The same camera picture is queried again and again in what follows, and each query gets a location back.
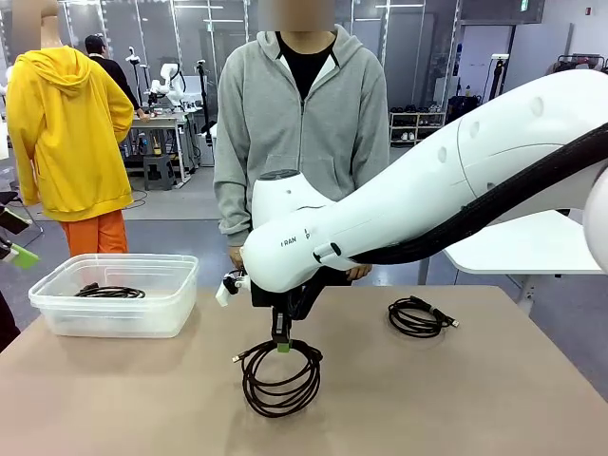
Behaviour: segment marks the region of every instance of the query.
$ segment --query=gray hoodie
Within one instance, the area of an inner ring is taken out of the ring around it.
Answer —
[[[389,111],[378,59],[336,26],[333,54],[305,100],[273,31],[236,49],[221,74],[214,188],[231,246],[251,229],[260,175],[301,171],[331,200],[341,200],[389,164]]]

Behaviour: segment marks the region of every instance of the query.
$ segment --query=yellow jacket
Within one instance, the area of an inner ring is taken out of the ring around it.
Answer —
[[[133,202],[118,148],[133,105],[83,53],[56,47],[21,55],[7,117],[25,204],[41,200],[51,219],[78,221]]]

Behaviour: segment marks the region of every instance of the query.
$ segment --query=brown table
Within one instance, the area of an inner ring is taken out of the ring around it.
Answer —
[[[395,333],[386,309],[409,295],[460,328]],[[56,337],[38,320],[0,356],[0,454],[606,454],[608,405],[498,289],[325,291],[293,330],[323,351],[321,390],[280,420],[248,409],[231,362],[269,330],[247,294],[222,309],[212,291],[171,340]],[[273,355],[268,370],[296,362]]]

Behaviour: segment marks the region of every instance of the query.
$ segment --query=black hair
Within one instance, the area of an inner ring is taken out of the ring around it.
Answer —
[[[89,54],[101,54],[104,52],[104,40],[98,35],[88,35],[85,39],[86,52]]]

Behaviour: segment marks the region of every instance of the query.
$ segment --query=plastic container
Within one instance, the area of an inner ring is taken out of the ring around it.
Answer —
[[[174,337],[196,302],[198,270],[194,256],[75,256],[31,287],[29,301],[60,335]],[[143,290],[145,298],[74,297],[93,282]]]

